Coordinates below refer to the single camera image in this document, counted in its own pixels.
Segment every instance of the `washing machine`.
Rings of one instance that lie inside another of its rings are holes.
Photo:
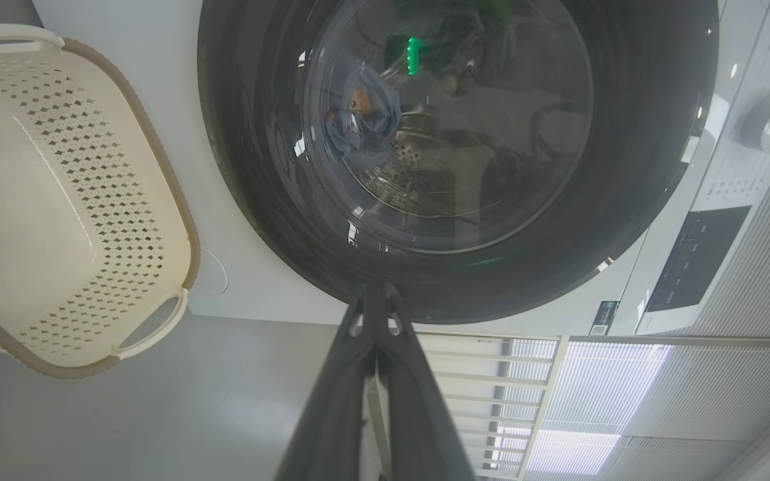
[[[196,314],[339,323],[389,281],[421,331],[671,331],[770,184],[765,0],[35,4],[152,118]]]

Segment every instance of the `label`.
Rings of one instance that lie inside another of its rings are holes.
[[[599,311],[596,311],[593,326],[590,328],[590,335],[608,335],[608,329],[611,329],[611,323],[614,322],[614,314],[617,313],[618,305],[620,305],[619,301],[599,303]]]

